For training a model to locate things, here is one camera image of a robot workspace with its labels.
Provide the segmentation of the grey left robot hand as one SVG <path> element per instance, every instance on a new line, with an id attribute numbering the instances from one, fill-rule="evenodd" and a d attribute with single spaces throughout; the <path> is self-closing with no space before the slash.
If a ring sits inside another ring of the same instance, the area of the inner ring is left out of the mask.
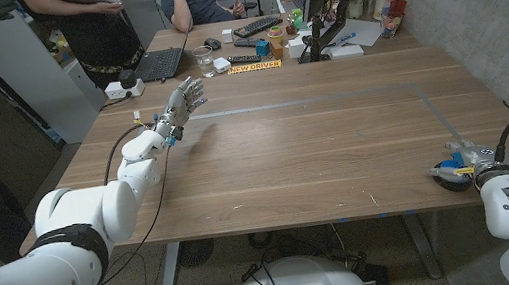
<path id="1" fill-rule="evenodd" d="M 169 96 L 164 112 L 153 129 L 163 136 L 166 142 L 173 138 L 180 140 L 183 135 L 181 131 L 190 114 L 207 101 L 203 97 L 202 81 L 201 78 L 193 80 L 189 76 Z"/>

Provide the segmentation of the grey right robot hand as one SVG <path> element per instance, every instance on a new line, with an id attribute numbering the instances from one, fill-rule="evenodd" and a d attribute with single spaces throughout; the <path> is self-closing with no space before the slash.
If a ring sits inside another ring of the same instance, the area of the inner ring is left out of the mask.
<path id="1" fill-rule="evenodd" d="M 467 190 L 474 175 L 485 170 L 495 160 L 495 150 L 484 145 L 475 145 L 469 140 L 446 142 L 452 159 L 440 162 L 430 169 L 429 175 L 443 188 L 451 191 Z"/>

